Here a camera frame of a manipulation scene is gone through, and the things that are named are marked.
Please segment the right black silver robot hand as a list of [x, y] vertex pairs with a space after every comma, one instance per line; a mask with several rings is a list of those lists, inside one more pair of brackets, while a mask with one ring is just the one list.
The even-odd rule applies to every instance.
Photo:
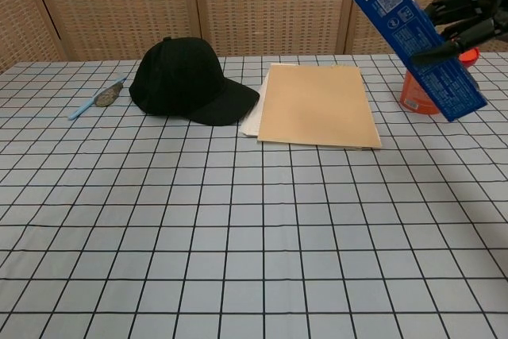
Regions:
[[425, 8], [434, 25], [445, 25], [444, 42], [411, 57], [415, 65], [455, 58], [489, 40], [507, 40], [507, 0], [433, 0]]

